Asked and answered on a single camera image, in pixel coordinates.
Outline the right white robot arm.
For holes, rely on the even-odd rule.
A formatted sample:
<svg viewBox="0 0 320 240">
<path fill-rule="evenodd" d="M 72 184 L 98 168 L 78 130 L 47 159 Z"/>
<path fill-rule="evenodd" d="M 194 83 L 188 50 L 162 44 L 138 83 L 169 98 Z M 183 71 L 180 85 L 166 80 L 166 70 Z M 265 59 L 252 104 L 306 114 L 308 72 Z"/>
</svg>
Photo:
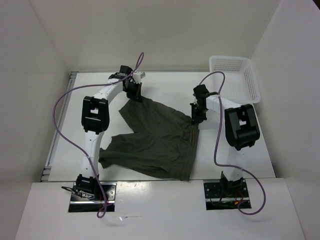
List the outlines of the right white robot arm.
<svg viewBox="0 0 320 240">
<path fill-rule="evenodd" d="M 209 92 L 204 84 L 193 89 L 195 102 L 191 103 L 191 122 L 193 125 L 207 120 L 207 111 L 220 115 L 222 123 L 219 131 L 224 129 L 224 135 L 229 144 L 226 163 L 214 164 L 222 167 L 219 180 L 219 191 L 225 197 L 230 197 L 241 189 L 244 182 L 243 169 L 248 164 L 248 153 L 260 138 L 260 129 L 251 104 L 240 105 L 217 92 Z"/>
</svg>

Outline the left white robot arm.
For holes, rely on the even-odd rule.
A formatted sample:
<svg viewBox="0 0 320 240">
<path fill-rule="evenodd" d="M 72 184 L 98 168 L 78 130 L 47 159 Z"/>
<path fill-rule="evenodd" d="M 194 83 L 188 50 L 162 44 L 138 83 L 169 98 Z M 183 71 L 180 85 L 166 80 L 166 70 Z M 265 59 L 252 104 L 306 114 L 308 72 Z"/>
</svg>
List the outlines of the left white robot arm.
<svg viewBox="0 0 320 240">
<path fill-rule="evenodd" d="M 82 102 L 81 124 L 84 129 L 84 158 L 75 190 L 89 200 L 101 197 L 99 187 L 99 152 L 101 141 L 110 124 L 109 105 L 121 92 L 127 98 L 142 101 L 141 88 L 145 72 L 134 71 L 122 65 L 118 72 L 108 78 L 107 85 L 93 96 L 86 96 Z"/>
</svg>

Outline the dark green shorts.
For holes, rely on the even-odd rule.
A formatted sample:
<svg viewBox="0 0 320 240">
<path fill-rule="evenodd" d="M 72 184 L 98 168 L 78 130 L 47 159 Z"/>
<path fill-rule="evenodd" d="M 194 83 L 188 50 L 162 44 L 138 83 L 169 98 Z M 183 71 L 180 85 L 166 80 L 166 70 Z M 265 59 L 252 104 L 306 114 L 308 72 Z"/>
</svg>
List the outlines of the dark green shorts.
<svg viewBox="0 0 320 240">
<path fill-rule="evenodd" d="M 129 100 L 119 113 L 132 133 L 112 136 L 99 150 L 99 163 L 158 178 L 189 181 L 196 161 L 199 126 L 184 113 L 143 98 Z"/>
</svg>

